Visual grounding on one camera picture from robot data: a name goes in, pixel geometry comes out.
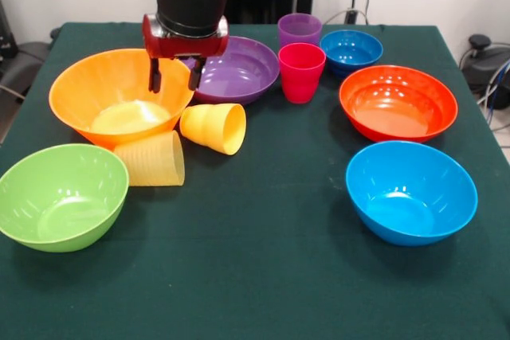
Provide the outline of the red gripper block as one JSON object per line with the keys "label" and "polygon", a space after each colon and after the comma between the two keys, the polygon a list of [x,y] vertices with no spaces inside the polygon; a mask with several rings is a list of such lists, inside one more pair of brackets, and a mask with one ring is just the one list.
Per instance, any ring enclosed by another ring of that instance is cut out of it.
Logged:
{"label": "red gripper block", "polygon": [[159,93],[161,87],[158,58],[192,57],[194,66],[190,69],[188,88],[195,91],[200,85],[207,57],[221,56],[230,35],[224,16],[220,18],[217,30],[208,37],[186,37],[169,32],[154,14],[143,16],[142,31],[145,49],[151,58],[148,89],[153,93]]}

